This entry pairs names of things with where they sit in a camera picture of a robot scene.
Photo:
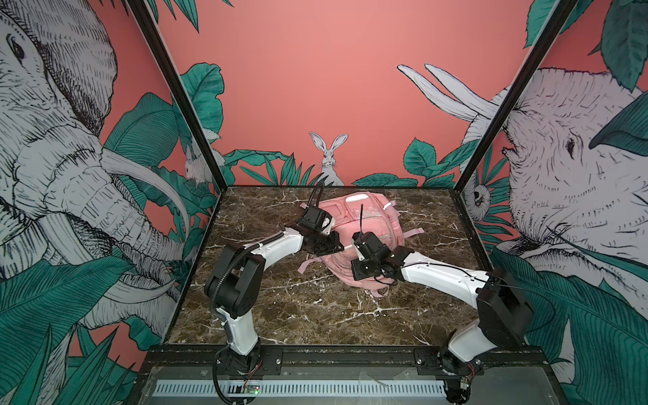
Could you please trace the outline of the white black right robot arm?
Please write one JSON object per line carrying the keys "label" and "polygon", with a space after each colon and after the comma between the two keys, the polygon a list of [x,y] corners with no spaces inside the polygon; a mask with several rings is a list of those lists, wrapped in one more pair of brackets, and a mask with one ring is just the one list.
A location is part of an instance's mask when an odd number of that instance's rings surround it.
{"label": "white black right robot arm", "polygon": [[352,272],[356,280],[385,276],[430,287],[476,309],[478,319],[455,331],[445,346],[450,358],[460,363],[492,349],[515,350],[526,343],[533,309],[508,273],[459,268],[402,246],[381,256],[359,254]]}

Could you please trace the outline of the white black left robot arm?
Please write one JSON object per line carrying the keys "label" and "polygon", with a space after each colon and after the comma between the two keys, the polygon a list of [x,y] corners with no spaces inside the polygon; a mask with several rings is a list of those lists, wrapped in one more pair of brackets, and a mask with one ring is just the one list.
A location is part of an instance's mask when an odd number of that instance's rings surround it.
{"label": "white black left robot arm", "polygon": [[339,233],[286,227],[277,234],[248,245],[229,242],[217,259],[204,286],[210,314],[224,326],[229,348],[248,356],[258,346],[251,309],[264,272],[288,256],[308,251],[316,257],[344,249]]}

